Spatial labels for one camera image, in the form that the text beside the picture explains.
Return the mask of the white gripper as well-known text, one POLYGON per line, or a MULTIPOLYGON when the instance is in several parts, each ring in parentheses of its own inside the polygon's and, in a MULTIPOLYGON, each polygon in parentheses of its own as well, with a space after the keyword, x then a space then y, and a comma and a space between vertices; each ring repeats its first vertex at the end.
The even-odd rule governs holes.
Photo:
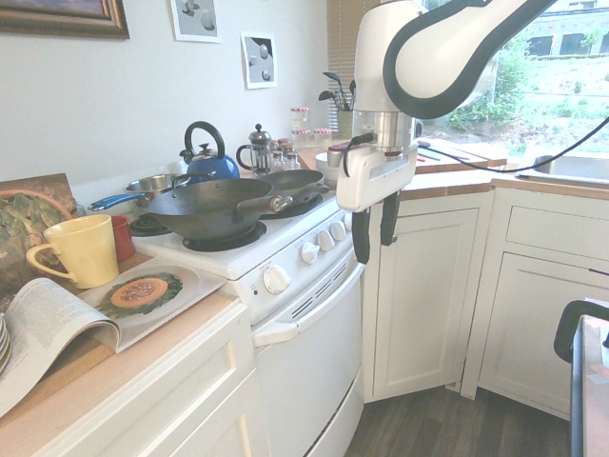
POLYGON ((370 256, 370 208, 382 201, 380 239, 393 243, 401 202, 400 190, 415 173, 417 142, 384 147, 379 144, 354 145, 347 154, 347 142, 336 146, 338 181, 336 199, 341 209, 352 213, 352 240, 357 261, 366 265, 370 256))

